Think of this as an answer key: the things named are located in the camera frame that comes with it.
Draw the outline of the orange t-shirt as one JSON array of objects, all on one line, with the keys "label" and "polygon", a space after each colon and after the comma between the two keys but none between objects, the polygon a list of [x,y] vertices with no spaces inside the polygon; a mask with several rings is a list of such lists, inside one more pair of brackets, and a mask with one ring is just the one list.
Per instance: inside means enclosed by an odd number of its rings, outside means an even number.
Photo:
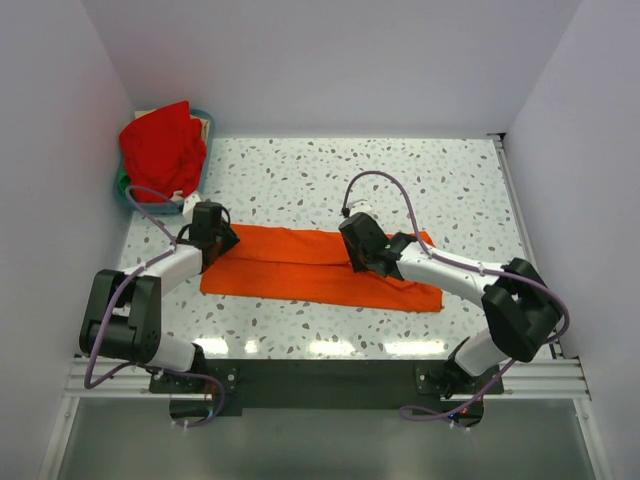
[{"label": "orange t-shirt", "polygon": [[207,269],[203,294],[435,313],[441,289],[356,273],[338,232],[235,224],[240,242]]}]

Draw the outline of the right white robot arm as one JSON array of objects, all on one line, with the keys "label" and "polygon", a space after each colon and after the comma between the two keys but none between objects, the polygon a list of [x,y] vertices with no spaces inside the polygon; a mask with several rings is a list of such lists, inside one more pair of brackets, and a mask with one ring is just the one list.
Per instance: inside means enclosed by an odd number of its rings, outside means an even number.
[{"label": "right white robot arm", "polygon": [[445,379],[456,392],[469,392],[503,361],[531,361],[562,319],[560,302],[526,260],[473,262],[415,234],[389,237],[364,212],[345,219],[339,232],[356,272],[433,286],[482,309],[487,327],[463,341],[446,362]]}]

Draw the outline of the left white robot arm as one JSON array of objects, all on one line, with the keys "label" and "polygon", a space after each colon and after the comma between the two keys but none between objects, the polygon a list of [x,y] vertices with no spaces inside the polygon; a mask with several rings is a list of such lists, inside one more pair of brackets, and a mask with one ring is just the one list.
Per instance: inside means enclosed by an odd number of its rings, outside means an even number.
[{"label": "left white robot arm", "polygon": [[89,388],[99,383],[92,376],[100,357],[171,370],[173,382],[185,392],[205,385],[207,368],[198,362],[201,347],[162,332],[162,300],[206,272],[239,237],[219,203],[197,202],[187,218],[167,251],[135,268],[104,269],[94,277],[79,333],[80,350],[89,358]]}]

